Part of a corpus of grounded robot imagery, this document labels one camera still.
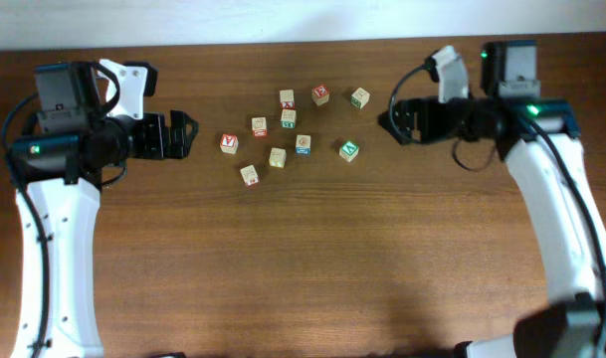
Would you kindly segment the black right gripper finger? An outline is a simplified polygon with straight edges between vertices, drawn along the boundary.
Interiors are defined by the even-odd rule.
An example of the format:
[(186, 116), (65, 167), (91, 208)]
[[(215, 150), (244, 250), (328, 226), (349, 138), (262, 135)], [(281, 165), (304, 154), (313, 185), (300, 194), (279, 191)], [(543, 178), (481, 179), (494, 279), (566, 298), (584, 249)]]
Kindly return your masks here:
[(400, 144), (408, 145), (413, 142), (411, 131), (406, 128), (393, 127), (388, 122), (383, 122), (381, 126)]
[(378, 115), (378, 124), (385, 130), (405, 130), (407, 128), (405, 100), (396, 101), (391, 110), (380, 113)]

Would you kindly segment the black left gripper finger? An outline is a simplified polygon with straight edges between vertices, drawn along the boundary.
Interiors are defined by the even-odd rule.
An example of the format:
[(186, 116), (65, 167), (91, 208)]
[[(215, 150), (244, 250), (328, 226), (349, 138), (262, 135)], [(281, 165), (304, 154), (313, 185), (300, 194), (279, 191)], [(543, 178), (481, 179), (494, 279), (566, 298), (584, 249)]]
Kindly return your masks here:
[(192, 139), (185, 136), (172, 136), (167, 151), (169, 159), (183, 159), (189, 155)]
[(170, 131), (173, 138), (194, 138), (198, 134), (199, 123), (186, 112), (171, 110), (170, 120)]

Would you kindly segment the green letter V block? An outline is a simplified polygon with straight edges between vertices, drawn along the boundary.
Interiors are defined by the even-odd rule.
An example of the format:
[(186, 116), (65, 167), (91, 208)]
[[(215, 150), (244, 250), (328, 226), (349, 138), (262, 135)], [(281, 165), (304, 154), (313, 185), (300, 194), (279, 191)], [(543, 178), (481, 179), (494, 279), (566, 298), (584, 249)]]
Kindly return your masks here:
[(339, 155), (347, 162), (351, 162), (358, 155), (358, 152), (359, 146), (352, 141), (344, 142), (339, 149)]

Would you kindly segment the wooden block yellow side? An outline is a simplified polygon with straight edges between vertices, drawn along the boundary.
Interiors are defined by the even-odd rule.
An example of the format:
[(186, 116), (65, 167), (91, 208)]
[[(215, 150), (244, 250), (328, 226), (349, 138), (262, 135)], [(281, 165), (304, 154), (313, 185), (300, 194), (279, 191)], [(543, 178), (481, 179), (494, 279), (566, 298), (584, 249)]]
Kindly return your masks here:
[(269, 164), (272, 167), (284, 168), (287, 160), (287, 152), (282, 148), (273, 147), (271, 149)]

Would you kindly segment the wooden block blue side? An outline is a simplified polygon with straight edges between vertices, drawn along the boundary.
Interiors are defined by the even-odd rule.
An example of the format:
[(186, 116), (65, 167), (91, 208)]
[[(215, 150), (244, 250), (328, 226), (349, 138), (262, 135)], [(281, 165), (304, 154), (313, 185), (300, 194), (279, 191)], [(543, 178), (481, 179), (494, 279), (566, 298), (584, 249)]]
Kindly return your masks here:
[(296, 154), (310, 155), (311, 137), (299, 134), (296, 139)]

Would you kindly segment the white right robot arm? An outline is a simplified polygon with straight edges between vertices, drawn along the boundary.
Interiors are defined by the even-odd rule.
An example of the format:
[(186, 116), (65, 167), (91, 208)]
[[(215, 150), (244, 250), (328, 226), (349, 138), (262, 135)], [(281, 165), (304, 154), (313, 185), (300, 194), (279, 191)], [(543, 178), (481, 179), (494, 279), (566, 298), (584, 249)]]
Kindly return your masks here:
[(481, 52), (483, 95), (462, 57), (444, 47), (421, 70), (434, 96), (391, 96), (379, 124), (402, 145), (491, 140), (515, 181), (541, 253), (548, 305), (512, 333), (457, 344), (457, 357), (606, 357), (606, 230), (590, 191), (581, 131), (569, 103), (542, 98), (533, 40)]

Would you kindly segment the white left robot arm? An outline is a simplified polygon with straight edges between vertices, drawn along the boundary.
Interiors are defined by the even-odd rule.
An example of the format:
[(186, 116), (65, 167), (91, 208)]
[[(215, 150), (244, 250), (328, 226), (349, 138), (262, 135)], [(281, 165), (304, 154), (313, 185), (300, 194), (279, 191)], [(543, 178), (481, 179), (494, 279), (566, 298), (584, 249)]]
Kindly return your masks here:
[(158, 71), (101, 59), (42, 65), (19, 136), (1, 145), (23, 240), (16, 357), (101, 357), (94, 234), (102, 191), (131, 159), (180, 160), (199, 125), (187, 113), (148, 112)]

